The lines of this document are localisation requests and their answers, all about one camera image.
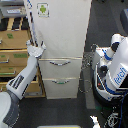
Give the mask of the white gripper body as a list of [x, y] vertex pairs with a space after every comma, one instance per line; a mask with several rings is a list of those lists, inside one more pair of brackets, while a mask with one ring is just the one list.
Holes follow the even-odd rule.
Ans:
[[43, 54], [43, 49], [35, 46], [29, 46], [27, 51], [30, 56], [34, 56], [35, 58], [40, 58]]

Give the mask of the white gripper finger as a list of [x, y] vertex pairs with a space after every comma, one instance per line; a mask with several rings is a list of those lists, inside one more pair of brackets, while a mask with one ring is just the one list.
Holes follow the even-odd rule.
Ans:
[[30, 47], [30, 46], [32, 46], [32, 45], [31, 45], [31, 41], [28, 40], [28, 41], [26, 42], [26, 45], [27, 45], [27, 48]]
[[46, 50], [46, 45], [45, 45], [44, 41], [42, 41], [42, 43], [41, 43], [41, 48], [42, 48], [43, 50]]

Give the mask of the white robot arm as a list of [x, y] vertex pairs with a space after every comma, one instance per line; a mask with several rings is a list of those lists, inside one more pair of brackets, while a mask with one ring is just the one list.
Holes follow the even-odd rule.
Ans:
[[7, 90], [0, 92], [0, 128], [13, 128], [19, 118], [19, 101], [24, 97], [28, 86], [37, 72], [38, 59], [46, 46], [32, 46], [26, 42], [29, 57], [27, 66], [6, 84]]

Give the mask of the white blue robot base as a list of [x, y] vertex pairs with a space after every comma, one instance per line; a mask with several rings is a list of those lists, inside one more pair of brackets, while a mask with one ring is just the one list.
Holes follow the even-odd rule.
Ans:
[[106, 106], [116, 106], [128, 93], [128, 36], [114, 34], [109, 47], [97, 47], [92, 61], [93, 92]]

